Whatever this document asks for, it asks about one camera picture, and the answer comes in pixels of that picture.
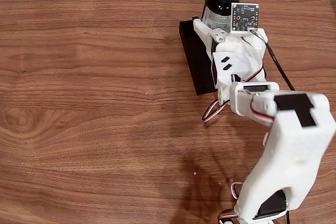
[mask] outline circuit board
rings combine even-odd
[[[232,3],[231,32],[258,28],[259,5]]]

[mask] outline white 3d-printed robot arm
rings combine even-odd
[[[200,19],[193,23],[212,62],[219,105],[230,100],[236,114],[270,126],[263,155],[243,183],[234,211],[241,224],[271,224],[298,208],[315,182],[336,130],[329,101],[323,94],[281,91],[266,81],[263,29],[228,34]]]
[[[250,91],[262,86],[263,92]],[[264,153],[244,181],[235,206],[240,223],[268,223],[298,208],[315,182],[336,130],[323,94],[281,91],[276,86],[273,82],[234,82],[230,89],[233,112],[271,125]],[[262,204],[276,205],[266,201],[280,190],[287,203],[284,211],[258,216]]]

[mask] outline wood grain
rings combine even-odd
[[[294,86],[336,116],[336,0],[242,1],[260,4]],[[201,122],[214,94],[195,95],[178,24],[202,8],[0,0],[0,223],[216,223],[232,208],[267,128],[229,109]],[[334,223],[335,154],[333,141],[292,223]]]

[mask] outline wire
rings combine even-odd
[[[255,111],[252,107],[252,103],[253,103],[253,99],[254,99],[254,95],[252,95],[252,99],[251,99],[251,103],[250,103],[250,109],[252,110],[253,114],[256,115],[256,116],[261,116],[262,118],[266,118],[266,119],[269,119],[269,120],[274,120],[274,117],[273,116],[270,116],[270,115],[265,115],[265,114],[261,114],[259,113],[258,111]]]
[[[239,194],[236,192],[236,188],[235,185],[242,185],[243,182],[233,182],[231,184],[231,193],[232,193],[232,197],[234,197],[235,199],[238,199]]]
[[[244,37],[241,37],[241,39],[257,51],[257,49],[250,42],[248,42]],[[245,82],[252,80],[255,76],[257,76],[264,69],[264,59],[261,56],[260,56],[260,58],[261,58],[261,67],[256,72],[254,72],[249,77],[247,77],[245,79]]]
[[[219,106],[214,112],[210,113],[211,110],[215,107],[215,105],[218,103],[218,99],[213,101],[209,108],[205,111],[204,115],[202,116],[202,121],[204,123],[210,121],[213,117],[215,117],[222,109],[225,107],[225,105],[229,102],[230,100],[225,101],[221,106]]]
[[[230,218],[238,218],[238,215],[220,215],[219,219],[230,219]]]
[[[287,211],[286,213],[286,223],[290,224],[290,220],[289,220],[289,211]]]
[[[254,30],[250,30],[250,32],[251,32],[253,35],[257,36],[259,39],[261,39],[261,40],[265,43],[266,48],[267,48],[269,54],[271,55],[273,62],[274,62],[275,65],[277,66],[277,68],[278,68],[280,74],[282,75],[283,79],[286,81],[286,83],[287,83],[289,89],[290,89],[290,90],[295,90],[294,86],[292,85],[292,83],[291,83],[290,80],[288,79],[287,75],[285,74],[284,70],[282,69],[280,63],[278,62],[277,57],[275,56],[275,54],[274,54],[274,52],[273,52],[271,46],[269,45],[269,43],[267,43],[267,42],[265,41],[265,39],[263,38],[263,36],[262,36],[260,33],[256,33],[256,31],[254,31]]]

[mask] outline black block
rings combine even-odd
[[[194,31],[193,21],[180,22],[180,36],[197,95],[216,92],[211,61],[202,40]]]

